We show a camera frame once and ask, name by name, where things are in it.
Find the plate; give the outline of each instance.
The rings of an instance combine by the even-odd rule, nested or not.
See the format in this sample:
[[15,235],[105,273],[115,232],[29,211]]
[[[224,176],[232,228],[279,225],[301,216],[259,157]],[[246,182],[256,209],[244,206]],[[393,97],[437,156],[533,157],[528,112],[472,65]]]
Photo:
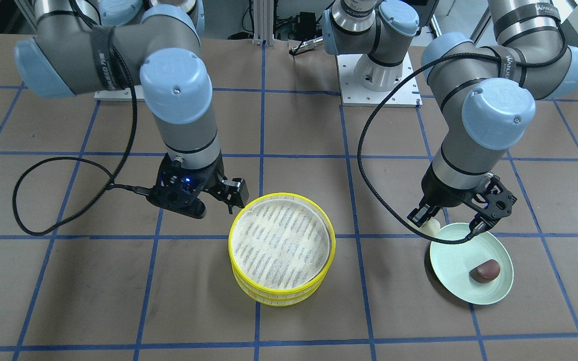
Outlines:
[[[459,240],[470,232],[466,223],[448,224],[437,237]],[[514,267],[505,247],[489,232],[481,233],[468,242],[446,245],[432,242],[429,260],[439,281],[456,297],[473,304],[493,304],[510,292],[514,281]],[[470,271],[488,260],[496,260],[501,272],[489,283],[479,283]]]

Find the black cable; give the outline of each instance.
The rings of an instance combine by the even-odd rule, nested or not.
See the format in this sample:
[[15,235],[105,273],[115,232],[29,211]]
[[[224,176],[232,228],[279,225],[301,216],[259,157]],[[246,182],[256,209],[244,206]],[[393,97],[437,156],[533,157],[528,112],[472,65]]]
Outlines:
[[278,30],[286,27],[287,25],[296,24],[296,23],[298,23],[298,19],[293,19],[293,18],[289,18],[289,20],[286,20],[286,21],[280,21],[279,23],[276,23],[275,27],[273,27],[273,31],[277,32]]
[[253,22],[253,0],[249,0],[249,19],[251,20],[251,32],[255,34],[255,24]]
[[[559,54],[557,54],[553,59],[550,59],[546,62],[530,63],[530,64],[528,64],[526,62],[518,62],[517,66],[521,66],[524,68],[543,68],[546,66],[550,66],[550,65],[556,63],[557,61],[559,61],[559,59],[561,59],[564,56],[564,54],[566,53],[566,51],[568,50],[568,44],[566,41],[566,35],[563,32],[563,30],[561,29],[559,24],[557,24],[557,28],[559,30],[559,34],[561,36],[561,41],[562,41],[562,47],[561,47]],[[491,55],[483,55],[483,54],[478,54],[478,53],[459,53],[459,54],[453,54],[453,55],[447,55],[445,57],[441,57],[441,58],[436,59],[429,64],[425,64],[424,66],[415,70],[408,77],[401,80],[401,82],[398,85],[396,85],[396,87],[392,91],[390,91],[387,96],[385,96],[385,98],[378,104],[376,109],[374,109],[374,111],[371,113],[371,115],[367,119],[367,122],[365,123],[365,126],[363,127],[363,131],[360,133],[360,139],[358,140],[358,152],[356,153],[356,159],[358,160],[358,169],[360,169],[360,175],[363,177],[363,181],[365,181],[369,190],[372,192],[372,194],[374,194],[376,199],[378,199],[378,201],[383,205],[383,207],[385,207],[386,210],[388,210],[401,224],[403,224],[403,226],[408,228],[411,232],[415,233],[415,235],[418,235],[419,237],[422,237],[422,238],[429,240],[429,241],[432,241],[432,242],[438,242],[441,244],[448,244],[448,245],[463,244],[463,243],[467,242],[468,240],[471,240],[472,238],[474,238],[476,235],[474,235],[472,232],[470,232],[467,236],[465,236],[461,240],[454,240],[454,241],[441,240],[440,238],[425,235],[425,233],[422,233],[421,231],[419,231],[416,228],[414,228],[413,226],[411,226],[404,219],[402,219],[400,217],[400,215],[395,210],[392,209],[392,207],[390,207],[387,204],[387,202],[383,199],[383,197],[381,197],[380,194],[378,194],[378,191],[376,191],[376,188],[374,188],[374,185],[372,185],[372,183],[367,178],[367,174],[365,174],[365,168],[363,167],[362,150],[363,150],[363,143],[365,141],[365,136],[367,135],[367,130],[369,130],[369,125],[371,125],[372,121],[374,120],[374,117],[376,116],[376,114],[378,114],[380,109],[383,108],[385,103],[387,103],[387,101],[390,98],[392,98],[392,96],[394,96],[394,94],[399,89],[401,89],[404,84],[409,82],[411,79],[413,79],[415,76],[419,75],[423,71],[435,66],[436,64],[440,64],[440,63],[448,61],[448,60],[458,60],[458,59],[481,59],[481,60],[487,60],[487,61],[496,62],[496,63],[501,62],[501,59],[499,59],[498,57],[493,57]]]
[[252,6],[251,0],[249,0],[249,5],[247,9],[245,9],[245,12],[242,14],[242,19],[240,20],[240,25],[242,25],[242,29],[248,33],[253,33],[253,17],[251,17],[251,30],[245,27],[245,17],[247,16],[247,13],[251,15],[251,6]]
[[[90,19],[87,19],[85,16],[83,16],[82,10],[79,8],[79,6],[75,2],[75,0],[69,0],[69,2],[71,4],[71,8],[73,9],[73,12],[75,12],[83,20],[83,22],[87,25],[87,27],[92,28],[95,25],[95,23],[93,23]],[[124,61],[124,58],[122,57],[122,55],[119,53],[119,51],[117,50],[117,48],[115,46],[113,46],[113,53],[114,53],[115,59],[119,62],[119,65],[120,65],[122,71],[124,72],[124,80],[126,81],[126,84],[128,84],[128,88],[130,89],[131,104],[132,104],[132,109],[133,109],[133,122],[131,124],[131,131],[130,131],[130,135],[128,137],[128,144],[126,144],[126,149],[124,150],[124,153],[122,153],[122,158],[120,159],[119,164],[115,168],[115,171],[113,171],[112,173],[110,173],[110,171],[108,169],[106,169],[106,167],[104,167],[103,165],[101,165],[99,163],[93,162],[92,160],[87,160],[84,158],[76,158],[76,157],[47,158],[45,160],[42,160],[42,161],[36,163],[34,166],[30,167],[29,169],[27,169],[27,171],[25,171],[20,176],[19,180],[17,181],[17,183],[13,189],[12,208],[13,208],[13,214],[15,217],[15,221],[17,222],[19,228],[21,228],[25,233],[28,233],[28,235],[43,236],[43,235],[46,235],[46,234],[54,231],[59,226],[62,226],[68,222],[71,222],[71,221],[77,219],[78,217],[80,217],[81,215],[86,213],[86,211],[89,210],[95,203],[97,203],[97,201],[101,198],[101,196],[108,190],[111,190],[114,188],[121,188],[121,189],[125,189],[125,190],[134,191],[137,188],[137,187],[132,187],[132,186],[116,185],[115,184],[115,178],[117,178],[117,175],[122,170],[122,167],[124,167],[124,163],[126,163],[128,155],[130,153],[130,150],[133,147],[133,141],[135,140],[135,132],[137,131],[137,96],[135,94],[135,86],[133,84],[133,78],[131,77],[128,66],[127,66],[126,62]],[[22,181],[24,180],[24,178],[26,178],[26,176],[31,171],[33,171],[37,167],[41,166],[42,164],[46,164],[48,162],[54,162],[57,160],[73,160],[75,162],[84,162],[84,163],[96,166],[99,169],[102,169],[106,173],[106,175],[108,176],[108,181],[106,181],[106,184],[104,185],[104,187],[101,188],[101,190],[99,190],[99,192],[86,204],[86,206],[84,206],[77,213],[74,213],[70,217],[53,224],[52,226],[50,226],[49,228],[47,228],[44,231],[40,231],[40,232],[31,231],[23,224],[23,222],[21,221],[21,218],[19,217],[18,202],[17,202],[19,187],[20,187]]]
[[[331,2],[331,4],[329,4],[329,5],[325,8],[325,10],[323,10],[323,13],[324,13],[327,9],[329,9],[330,7],[332,7],[332,6],[333,6],[333,3],[335,3],[335,2],[336,2],[336,0],[334,0],[333,2]],[[316,25],[318,25],[318,23],[321,22],[321,19],[322,19],[322,18],[323,18],[323,14],[321,14],[321,16],[318,18],[318,20],[316,20]],[[302,48],[302,46],[303,46],[304,43],[305,43],[305,41],[300,41],[300,44],[298,45],[298,48],[296,48],[296,50],[294,50],[294,51],[289,50],[289,54],[290,54],[292,57],[295,57],[296,55],[299,55],[299,54],[298,54],[298,50],[300,50],[300,48]]]

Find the table surface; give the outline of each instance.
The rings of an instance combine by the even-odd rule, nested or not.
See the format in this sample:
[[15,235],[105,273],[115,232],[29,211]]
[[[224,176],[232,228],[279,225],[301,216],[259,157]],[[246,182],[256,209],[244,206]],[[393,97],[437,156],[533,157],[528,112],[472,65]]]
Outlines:
[[[514,264],[505,299],[474,306],[440,285],[429,243],[411,235],[363,184],[355,153],[372,109],[342,107],[335,58],[289,46],[203,40],[225,171],[252,198],[292,192],[315,201],[337,233],[322,286],[289,308],[256,304],[227,254],[234,216],[202,196],[202,220],[158,210],[121,190],[42,237],[11,211],[13,186],[55,155],[115,167],[129,103],[85,94],[48,100],[27,89],[12,57],[24,37],[0,35],[0,359],[578,359],[578,91],[537,102],[527,134],[494,171],[519,198],[495,228]],[[411,48],[415,66],[422,48]],[[447,132],[422,78],[422,106],[383,109],[365,142],[369,178],[402,214]],[[144,104],[117,182],[150,187],[164,147]],[[21,217],[45,229],[105,182],[57,162],[23,183]],[[468,222],[454,208],[441,224]]]

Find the metal frame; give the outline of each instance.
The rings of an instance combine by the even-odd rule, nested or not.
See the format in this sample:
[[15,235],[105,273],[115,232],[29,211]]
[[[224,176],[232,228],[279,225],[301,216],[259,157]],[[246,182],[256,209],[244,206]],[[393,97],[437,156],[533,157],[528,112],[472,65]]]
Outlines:
[[450,5],[450,9],[448,10],[448,13],[445,14],[445,16],[450,16],[450,13],[452,12],[452,9],[454,8],[455,4],[456,4],[456,0],[452,0],[452,4]]
[[273,47],[273,0],[253,0],[253,43]]
[[474,28],[474,31],[472,32],[472,36],[470,36],[470,39],[472,39],[474,44],[478,43],[479,40],[481,39],[481,37],[483,37],[483,33],[486,31],[486,28],[488,27],[488,24],[490,23],[491,20],[492,20],[492,14],[490,13],[489,7],[488,7],[488,8],[486,8],[486,11],[481,16],[479,23],[477,23],[477,27]]
[[432,34],[434,34],[434,39],[443,35],[443,32],[441,32],[441,26],[439,25],[438,20],[436,20],[436,15],[431,16],[431,20],[429,21],[429,29],[431,30]]
[[37,20],[35,19],[35,9],[31,4],[30,0],[15,0],[19,11],[23,14],[26,21],[28,21],[28,25],[33,28],[34,32],[37,32]]
[[[137,101],[144,101],[142,85],[135,86],[135,97]],[[99,101],[131,101],[128,89],[120,91],[96,91],[94,98]]]

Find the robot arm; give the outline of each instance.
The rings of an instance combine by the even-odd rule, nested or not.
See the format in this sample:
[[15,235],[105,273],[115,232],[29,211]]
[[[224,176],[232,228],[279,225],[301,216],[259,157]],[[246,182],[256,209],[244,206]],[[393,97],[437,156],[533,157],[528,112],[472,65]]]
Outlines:
[[363,54],[354,68],[358,83],[390,91],[403,75],[403,59],[419,27],[415,9],[400,0],[336,0],[323,13],[325,51]]
[[[76,2],[85,16],[99,23],[90,2]],[[36,2],[35,11],[37,36],[20,41],[15,58],[25,84],[36,94],[62,98],[124,89],[127,84],[113,57],[114,47],[135,84],[142,84],[167,155],[154,187],[143,188],[140,194],[158,207],[196,219],[206,214],[200,192],[223,201],[229,211],[244,207],[245,181],[228,180],[223,174],[213,87],[188,14],[172,5],[157,5],[138,25],[90,30],[66,0]]]
[[422,64],[445,55],[478,53],[501,59],[450,60],[426,71],[426,80],[449,131],[422,179],[423,197],[408,219],[422,226],[443,207],[463,203],[477,211],[470,229],[491,229],[511,214],[516,198],[489,173],[520,140],[534,117],[534,99],[553,98],[578,88],[578,48],[562,49],[558,11],[541,0],[489,0],[499,46],[476,48],[465,35],[449,33],[425,50]]

